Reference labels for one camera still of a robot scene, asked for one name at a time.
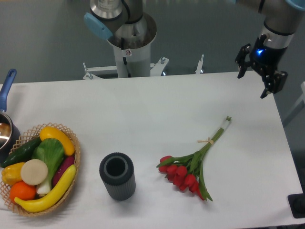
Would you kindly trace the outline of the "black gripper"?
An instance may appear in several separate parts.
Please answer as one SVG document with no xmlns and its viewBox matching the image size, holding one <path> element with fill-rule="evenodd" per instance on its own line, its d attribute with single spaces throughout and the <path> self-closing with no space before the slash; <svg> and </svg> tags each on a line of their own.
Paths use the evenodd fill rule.
<svg viewBox="0 0 305 229">
<path fill-rule="evenodd" d="M 244 77 L 248 67 L 262 76 L 264 90 L 260 96 L 261 99 L 281 91 L 288 77 L 287 72 L 277 71 L 278 63 L 287 48 L 270 48 L 264 45 L 266 39 L 266 34 L 257 38 L 253 49 L 249 43 L 242 46 L 235 59 L 239 69 L 238 79 Z"/>
</svg>

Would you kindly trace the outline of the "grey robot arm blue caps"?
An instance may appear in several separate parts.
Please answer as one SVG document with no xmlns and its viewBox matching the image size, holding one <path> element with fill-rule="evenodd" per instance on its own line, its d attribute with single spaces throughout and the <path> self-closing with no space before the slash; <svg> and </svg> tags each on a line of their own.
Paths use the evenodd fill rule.
<svg viewBox="0 0 305 229">
<path fill-rule="evenodd" d="M 235 62 L 238 77 L 248 68 L 264 83 L 262 98 L 282 90 L 288 74 L 277 66 L 305 14 L 302 0 L 241 0 L 265 16 L 254 45 L 241 47 Z M 84 15 L 86 27 L 113 47 L 120 78 L 150 76 L 150 45 L 157 34 L 154 19 L 143 11 L 140 0 L 92 0 Z"/>
</svg>

